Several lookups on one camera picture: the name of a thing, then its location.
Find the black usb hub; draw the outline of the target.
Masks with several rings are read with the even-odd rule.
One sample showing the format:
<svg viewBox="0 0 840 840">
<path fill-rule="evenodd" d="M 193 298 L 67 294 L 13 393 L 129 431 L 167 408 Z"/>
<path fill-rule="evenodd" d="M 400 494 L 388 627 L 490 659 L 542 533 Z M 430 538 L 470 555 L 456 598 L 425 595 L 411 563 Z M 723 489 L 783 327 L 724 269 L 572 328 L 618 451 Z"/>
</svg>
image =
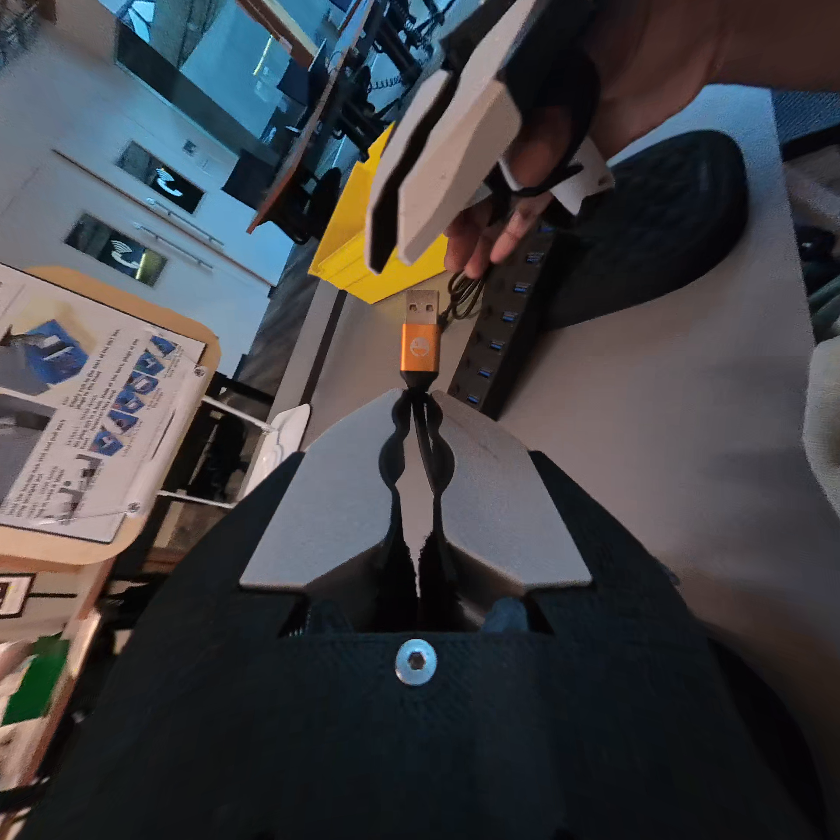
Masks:
<svg viewBox="0 0 840 840">
<path fill-rule="evenodd" d="M 542 221 L 486 273 L 474 328 L 448 394 L 498 420 L 536 343 L 554 290 L 560 229 Z"/>
</svg>

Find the instruction poster on board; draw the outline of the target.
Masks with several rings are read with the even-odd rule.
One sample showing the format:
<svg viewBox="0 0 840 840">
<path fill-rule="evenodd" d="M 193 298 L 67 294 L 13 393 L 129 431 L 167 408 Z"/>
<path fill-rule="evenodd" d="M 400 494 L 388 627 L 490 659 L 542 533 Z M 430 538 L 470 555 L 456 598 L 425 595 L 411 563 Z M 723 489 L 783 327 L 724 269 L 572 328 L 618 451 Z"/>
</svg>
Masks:
<svg viewBox="0 0 840 840">
<path fill-rule="evenodd" d="M 126 290 L 88 276 L 76 269 L 63 266 L 32 266 L 23 272 L 29 278 L 38 278 L 52 286 L 80 294 L 82 297 L 149 323 L 162 330 L 174 331 L 185 339 L 203 345 L 201 353 L 192 362 L 190 373 L 193 385 L 182 388 L 182 403 L 174 413 L 163 435 L 162 455 L 151 460 L 151 466 L 142 467 L 139 473 L 137 510 L 130 510 L 127 503 L 117 508 L 123 514 L 119 529 L 110 543 L 99 543 L 75 537 L 2 526 L 2 567 L 25 571 L 77 571 L 83 566 L 114 560 L 139 536 L 165 478 L 175 462 L 175 456 L 184 443 L 187 431 L 202 404 L 207 387 L 217 371 L 221 350 L 217 336 L 208 327 L 171 309 L 148 301 Z"/>
</svg>

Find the yellow plastic bin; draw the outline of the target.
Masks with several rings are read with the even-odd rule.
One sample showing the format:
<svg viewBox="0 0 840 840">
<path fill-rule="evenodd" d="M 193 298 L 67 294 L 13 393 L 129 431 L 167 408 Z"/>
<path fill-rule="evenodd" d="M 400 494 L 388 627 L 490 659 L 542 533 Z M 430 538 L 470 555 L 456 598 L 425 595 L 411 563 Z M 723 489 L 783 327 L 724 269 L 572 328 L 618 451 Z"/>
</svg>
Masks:
<svg viewBox="0 0 840 840">
<path fill-rule="evenodd" d="M 313 257 L 309 274 L 369 304 L 383 301 L 445 272 L 447 238 L 440 235 L 412 265 L 392 254 L 383 272 L 376 275 L 364 260 L 365 219 L 371 188 L 390 124 L 369 148 L 369 157 L 354 164 L 337 206 Z"/>
</svg>

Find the green box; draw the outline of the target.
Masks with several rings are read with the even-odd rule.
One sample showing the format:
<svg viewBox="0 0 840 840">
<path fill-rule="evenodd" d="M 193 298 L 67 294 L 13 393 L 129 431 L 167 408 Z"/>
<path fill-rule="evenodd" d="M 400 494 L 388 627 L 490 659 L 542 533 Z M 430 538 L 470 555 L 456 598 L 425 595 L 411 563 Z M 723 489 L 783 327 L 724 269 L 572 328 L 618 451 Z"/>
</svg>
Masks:
<svg viewBox="0 0 840 840">
<path fill-rule="evenodd" d="M 43 718 L 61 676 L 70 640 L 61 635 L 39 637 L 32 643 L 24 662 L 25 672 L 17 687 L 2 700 L 2 726 Z"/>
</svg>

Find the pale cloth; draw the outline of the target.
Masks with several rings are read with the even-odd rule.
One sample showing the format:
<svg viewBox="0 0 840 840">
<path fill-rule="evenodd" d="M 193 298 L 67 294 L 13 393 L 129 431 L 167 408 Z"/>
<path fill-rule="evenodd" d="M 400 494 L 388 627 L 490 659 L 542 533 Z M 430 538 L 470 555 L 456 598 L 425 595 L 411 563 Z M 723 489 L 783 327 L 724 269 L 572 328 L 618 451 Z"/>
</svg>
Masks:
<svg viewBox="0 0 840 840">
<path fill-rule="evenodd" d="M 802 442 L 811 472 L 839 515 L 839 337 L 816 345 L 808 371 Z"/>
</svg>

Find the printed instruction poster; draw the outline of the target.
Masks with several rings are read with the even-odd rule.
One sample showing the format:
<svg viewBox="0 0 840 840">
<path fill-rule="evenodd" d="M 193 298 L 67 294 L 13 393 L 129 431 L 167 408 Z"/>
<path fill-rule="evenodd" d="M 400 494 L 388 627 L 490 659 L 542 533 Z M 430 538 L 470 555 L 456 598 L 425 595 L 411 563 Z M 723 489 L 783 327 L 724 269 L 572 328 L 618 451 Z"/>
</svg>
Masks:
<svg viewBox="0 0 840 840">
<path fill-rule="evenodd" d="M 173 311 L 60 276 L 2 266 L 1 522 L 111 544 L 149 509 L 218 345 Z"/>
</svg>

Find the white plastic object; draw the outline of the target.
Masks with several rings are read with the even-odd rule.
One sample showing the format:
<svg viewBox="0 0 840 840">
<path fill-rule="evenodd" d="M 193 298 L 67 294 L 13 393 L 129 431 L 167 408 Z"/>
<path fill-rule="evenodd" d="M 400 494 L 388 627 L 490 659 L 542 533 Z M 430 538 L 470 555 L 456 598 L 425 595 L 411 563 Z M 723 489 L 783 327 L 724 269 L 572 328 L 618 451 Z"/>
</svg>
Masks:
<svg viewBox="0 0 840 840">
<path fill-rule="evenodd" d="M 303 404 L 277 414 L 269 422 L 244 415 L 247 422 L 258 428 L 259 438 L 248 462 L 237 501 L 245 499 L 277 467 L 299 451 L 310 414 L 311 406 Z"/>
</svg>

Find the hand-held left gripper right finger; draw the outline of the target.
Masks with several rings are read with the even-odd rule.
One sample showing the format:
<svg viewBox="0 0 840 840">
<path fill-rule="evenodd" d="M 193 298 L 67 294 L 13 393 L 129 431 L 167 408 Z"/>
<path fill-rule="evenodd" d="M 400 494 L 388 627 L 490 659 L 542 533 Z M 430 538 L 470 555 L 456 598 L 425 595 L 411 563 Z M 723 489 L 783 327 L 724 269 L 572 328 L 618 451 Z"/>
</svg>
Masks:
<svg viewBox="0 0 840 840">
<path fill-rule="evenodd" d="M 592 585 L 517 437 L 453 396 L 432 392 L 418 397 L 418 445 L 433 497 L 418 569 L 425 627 L 477 627 L 501 600 Z"/>
</svg>

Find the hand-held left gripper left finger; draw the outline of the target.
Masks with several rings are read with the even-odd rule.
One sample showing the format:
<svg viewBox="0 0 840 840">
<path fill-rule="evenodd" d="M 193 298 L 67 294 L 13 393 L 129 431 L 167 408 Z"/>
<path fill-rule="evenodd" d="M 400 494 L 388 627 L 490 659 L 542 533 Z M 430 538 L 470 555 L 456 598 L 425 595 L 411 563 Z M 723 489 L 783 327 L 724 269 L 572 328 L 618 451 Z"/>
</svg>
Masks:
<svg viewBox="0 0 840 840">
<path fill-rule="evenodd" d="M 358 631 L 402 631 L 418 615 L 397 481 L 412 397 L 393 389 L 308 448 L 239 578 L 243 590 L 331 602 Z"/>
</svg>

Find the person's right forearm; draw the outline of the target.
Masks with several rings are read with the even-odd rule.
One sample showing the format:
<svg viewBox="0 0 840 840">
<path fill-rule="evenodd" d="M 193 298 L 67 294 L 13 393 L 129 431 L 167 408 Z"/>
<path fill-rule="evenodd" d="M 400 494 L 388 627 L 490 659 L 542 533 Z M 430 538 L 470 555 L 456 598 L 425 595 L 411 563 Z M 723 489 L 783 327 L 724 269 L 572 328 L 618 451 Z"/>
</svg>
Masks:
<svg viewBox="0 0 840 840">
<path fill-rule="evenodd" d="M 727 1 L 721 10 L 712 82 L 839 92 L 838 1 Z"/>
</svg>

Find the person's right hand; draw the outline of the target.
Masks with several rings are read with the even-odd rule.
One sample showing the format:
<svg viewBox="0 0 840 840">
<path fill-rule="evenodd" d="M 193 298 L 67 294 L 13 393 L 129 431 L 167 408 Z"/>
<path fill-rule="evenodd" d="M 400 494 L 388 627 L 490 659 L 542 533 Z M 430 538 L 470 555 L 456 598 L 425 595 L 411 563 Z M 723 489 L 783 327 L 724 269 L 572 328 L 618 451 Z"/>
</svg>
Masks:
<svg viewBox="0 0 840 840">
<path fill-rule="evenodd" d="M 688 105 L 720 64 L 726 2 L 608 2 L 585 49 L 599 72 L 601 100 L 590 129 L 609 160 Z M 507 219 L 490 223 L 489 199 L 447 228 L 447 271 L 475 279 L 515 250 L 553 196 L 519 198 Z"/>
</svg>

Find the black round pad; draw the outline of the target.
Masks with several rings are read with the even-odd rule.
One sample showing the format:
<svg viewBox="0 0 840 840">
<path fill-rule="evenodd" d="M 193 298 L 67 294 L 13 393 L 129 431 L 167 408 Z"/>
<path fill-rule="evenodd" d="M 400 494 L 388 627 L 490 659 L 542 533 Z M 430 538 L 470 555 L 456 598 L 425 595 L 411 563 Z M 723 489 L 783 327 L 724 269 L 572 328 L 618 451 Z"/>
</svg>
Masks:
<svg viewBox="0 0 840 840">
<path fill-rule="evenodd" d="M 705 276 L 739 243 L 749 180 L 739 144 L 716 130 L 669 137 L 612 169 L 615 188 L 575 224 L 542 329 L 657 300 Z"/>
</svg>

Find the wooden desk with black frame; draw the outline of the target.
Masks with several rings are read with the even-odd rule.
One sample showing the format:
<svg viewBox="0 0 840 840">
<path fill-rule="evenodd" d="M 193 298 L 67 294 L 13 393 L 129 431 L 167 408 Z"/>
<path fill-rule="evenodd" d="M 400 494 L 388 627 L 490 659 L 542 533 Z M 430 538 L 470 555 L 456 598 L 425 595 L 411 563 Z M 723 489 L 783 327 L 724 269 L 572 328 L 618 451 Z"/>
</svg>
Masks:
<svg viewBox="0 0 840 840">
<path fill-rule="evenodd" d="M 333 66 L 325 48 L 319 48 L 308 65 L 300 68 L 306 94 L 304 120 L 296 126 L 294 139 L 272 183 L 258 192 L 260 203 L 248 231 L 273 223 L 296 245 L 320 239 L 340 195 L 341 172 L 333 167 L 317 174 L 330 139 L 348 139 L 363 161 L 382 134 L 388 113 L 398 99 L 380 110 L 369 103 L 375 86 L 366 63 L 374 51 L 385 55 L 400 71 L 396 85 L 404 91 L 418 78 L 420 65 L 411 52 L 413 33 L 400 33 L 413 26 L 407 2 L 356 2 L 348 11 L 348 25 L 357 21 L 351 39 L 339 51 Z"/>
</svg>

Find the dark phone icon wall sign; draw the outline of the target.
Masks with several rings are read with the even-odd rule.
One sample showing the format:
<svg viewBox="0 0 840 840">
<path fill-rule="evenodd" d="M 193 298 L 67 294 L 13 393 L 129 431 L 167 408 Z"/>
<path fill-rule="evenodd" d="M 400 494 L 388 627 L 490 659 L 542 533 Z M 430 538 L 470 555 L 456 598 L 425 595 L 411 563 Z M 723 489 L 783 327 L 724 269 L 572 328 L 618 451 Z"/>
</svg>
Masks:
<svg viewBox="0 0 840 840">
<path fill-rule="evenodd" d="M 133 140 L 121 151 L 116 165 L 187 214 L 194 215 L 204 198 L 204 190 Z"/>
<path fill-rule="evenodd" d="M 89 213 L 81 213 L 65 245 L 139 283 L 154 287 L 168 259 Z"/>
</svg>

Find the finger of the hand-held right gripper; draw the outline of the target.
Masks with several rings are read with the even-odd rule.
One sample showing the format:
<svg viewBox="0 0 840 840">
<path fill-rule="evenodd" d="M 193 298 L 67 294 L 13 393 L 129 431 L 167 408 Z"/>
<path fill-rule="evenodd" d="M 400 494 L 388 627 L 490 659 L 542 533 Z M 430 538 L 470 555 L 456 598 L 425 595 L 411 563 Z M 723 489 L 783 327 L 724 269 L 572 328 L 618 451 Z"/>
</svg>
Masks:
<svg viewBox="0 0 840 840">
<path fill-rule="evenodd" d="M 478 201 L 537 107 L 552 67 L 552 4 L 483 2 L 439 53 L 396 125 L 396 253 L 408 266 Z"/>
<path fill-rule="evenodd" d="M 365 220 L 364 259 L 370 271 L 383 272 L 399 246 L 400 190 L 416 164 L 431 180 L 449 184 L 457 159 L 455 119 L 447 110 L 459 86 L 459 73 L 440 68 L 416 90 L 416 95 L 393 124 L 374 175 Z"/>
</svg>

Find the black framed sign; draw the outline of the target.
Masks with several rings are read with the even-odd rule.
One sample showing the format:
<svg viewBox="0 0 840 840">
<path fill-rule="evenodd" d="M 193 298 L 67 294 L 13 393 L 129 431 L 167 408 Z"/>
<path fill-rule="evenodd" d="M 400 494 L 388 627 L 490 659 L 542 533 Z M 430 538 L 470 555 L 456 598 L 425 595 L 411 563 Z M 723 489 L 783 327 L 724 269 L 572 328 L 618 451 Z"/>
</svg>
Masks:
<svg viewBox="0 0 840 840">
<path fill-rule="evenodd" d="M 37 573 L 1 572 L 1 619 L 14 620 L 24 614 Z"/>
</svg>

